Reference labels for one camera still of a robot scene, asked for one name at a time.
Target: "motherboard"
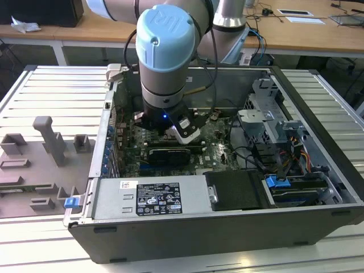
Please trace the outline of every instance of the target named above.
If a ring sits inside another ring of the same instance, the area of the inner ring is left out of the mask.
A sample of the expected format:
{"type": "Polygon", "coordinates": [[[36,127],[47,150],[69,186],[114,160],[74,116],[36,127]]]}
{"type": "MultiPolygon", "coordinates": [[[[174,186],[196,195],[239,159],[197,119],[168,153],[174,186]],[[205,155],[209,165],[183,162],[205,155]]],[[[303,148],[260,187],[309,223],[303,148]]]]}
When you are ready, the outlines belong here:
{"type": "Polygon", "coordinates": [[[121,176],[202,175],[208,171],[239,169],[236,155],[226,140],[230,121],[230,118],[209,119],[201,128],[201,135],[189,145],[179,144],[172,130],[161,134],[137,127],[130,119],[129,122],[120,123],[118,141],[121,176]],[[171,151],[178,154],[165,159],[163,164],[166,153],[171,151]],[[149,160],[162,160],[162,163],[153,164],[149,160]]]}

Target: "computer case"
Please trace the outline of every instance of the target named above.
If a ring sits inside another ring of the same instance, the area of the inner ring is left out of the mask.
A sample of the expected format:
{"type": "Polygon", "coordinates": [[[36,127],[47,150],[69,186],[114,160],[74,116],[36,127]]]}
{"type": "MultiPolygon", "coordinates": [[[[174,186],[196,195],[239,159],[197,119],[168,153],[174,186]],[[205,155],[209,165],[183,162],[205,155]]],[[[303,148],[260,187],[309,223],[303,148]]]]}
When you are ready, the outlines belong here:
{"type": "Polygon", "coordinates": [[[0,23],[11,16],[22,22],[76,27],[84,13],[82,0],[0,0],[0,23]]]}

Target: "wooden desk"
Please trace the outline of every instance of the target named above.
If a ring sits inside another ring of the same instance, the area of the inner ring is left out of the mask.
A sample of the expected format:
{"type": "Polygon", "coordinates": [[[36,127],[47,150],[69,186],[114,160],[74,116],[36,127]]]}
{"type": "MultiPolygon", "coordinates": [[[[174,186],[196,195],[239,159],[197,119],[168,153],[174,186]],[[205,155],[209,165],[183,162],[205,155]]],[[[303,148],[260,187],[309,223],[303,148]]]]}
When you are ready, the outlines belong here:
{"type": "MultiPolygon", "coordinates": [[[[272,6],[274,13],[282,15],[277,9],[290,10],[307,10],[314,16],[305,16],[307,18],[327,18],[330,15],[344,15],[340,9],[331,7],[331,3],[337,1],[328,0],[261,0],[272,6]]],[[[354,2],[341,2],[341,7],[353,14],[351,9],[364,10],[364,5],[354,2]]],[[[245,14],[254,13],[254,9],[246,9],[245,14]]],[[[262,13],[262,7],[256,7],[256,13],[262,13]]],[[[321,19],[325,24],[305,24],[291,23],[286,18],[278,18],[261,16],[258,27],[261,35],[263,35],[268,44],[269,51],[271,49],[278,50],[294,50],[294,51],[315,51],[316,56],[320,56],[324,52],[340,52],[340,53],[361,53],[364,54],[364,28],[360,27],[338,27],[338,24],[331,19],[321,19]]],[[[255,27],[255,20],[248,18],[248,23],[255,27]]],[[[251,46],[249,37],[246,41],[246,47],[251,46]]]]}
{"type": "Polygon", "coordinates": [[[54,40],[55,32],[59,29],[56,26],[41,26],[42,30],[28,32],[22,34],[21,32],[13,29],[10,25],[0,24],[0,38],[27,38],[27,39],[44,39],[44,40],[54,40]]]}
{"type": "MultiPolygon", "coordinates": [[[[276,15],[277,9],[307,10],[314,17],[324,17],[344,12],[331,7],[329,0],[260,0],[269,4],[276,15]]],[[[351,9],[364,10],[364,5],[353,2],[341,2],[343,9],[351,13],[351,9]]],[[[111,47],[123,48],[134,25],[114,22],[102,18],[84,5],[84,17],[75,28],[41,26],[39,32],[21,34],[10,26],[0,26],[0,38],[6,43],[42,44],[53,47],[58,63],[67,64],[63,47],[111,47]]],[[[262,13],[262,7],[246,9],[245,14],[262,13]]],[[[327,18],[325,24],[291,23],[281,18],[261,16],[258,27],[267,40],[266,53],[283,55],[327,56],[327,57],[364,57],[364,28],[338,27],[337,23],[327,18]]],[[[248,18],[251,27],[255,20],[248,18]]],[[[251,56],[258,46],[256,37],[248,37],[243,53],[251,56]]]]}

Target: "light blue joint cap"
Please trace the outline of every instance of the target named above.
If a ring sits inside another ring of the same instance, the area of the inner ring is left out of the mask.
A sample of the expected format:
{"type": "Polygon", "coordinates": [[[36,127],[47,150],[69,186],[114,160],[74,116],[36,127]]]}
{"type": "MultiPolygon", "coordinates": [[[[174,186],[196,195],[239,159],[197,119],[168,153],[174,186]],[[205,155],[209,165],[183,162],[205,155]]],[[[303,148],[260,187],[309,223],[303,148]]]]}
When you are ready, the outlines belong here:
{"type": "Polygon", "coordinates": [[[139,61],[155,72],[171,72],[191,59],[195,25],[189,14],[173,5],[145,10],[136,26],[139,61]]]}

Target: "power supply label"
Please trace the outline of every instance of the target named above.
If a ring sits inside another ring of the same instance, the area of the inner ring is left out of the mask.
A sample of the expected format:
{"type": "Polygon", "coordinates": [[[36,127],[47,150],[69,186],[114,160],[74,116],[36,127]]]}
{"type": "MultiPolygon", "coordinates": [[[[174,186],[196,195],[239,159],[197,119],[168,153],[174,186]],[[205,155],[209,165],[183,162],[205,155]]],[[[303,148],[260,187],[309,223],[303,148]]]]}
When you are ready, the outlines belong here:
{"type": "Polygon", "coordinates": [[[182,213],[180,183],[138,184],[136,213],[138,216],[182,213]]]}

